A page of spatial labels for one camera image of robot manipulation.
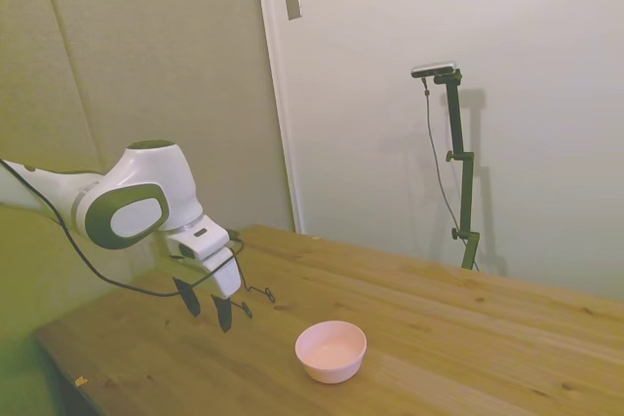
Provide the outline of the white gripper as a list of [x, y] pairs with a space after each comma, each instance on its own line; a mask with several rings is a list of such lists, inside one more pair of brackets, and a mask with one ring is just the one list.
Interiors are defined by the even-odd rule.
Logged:
[[[241, 287], [241, 276], [233, 251], [225, 246], [202, 261], [209, 277], [201, 283], [213, 296], [218, 324], [226, 333], [232, 326], [232, 303], [229, 299]], [[174, 278], [179, 297], [192, 316], [201, 314], [201, 305], [191, 284]]]

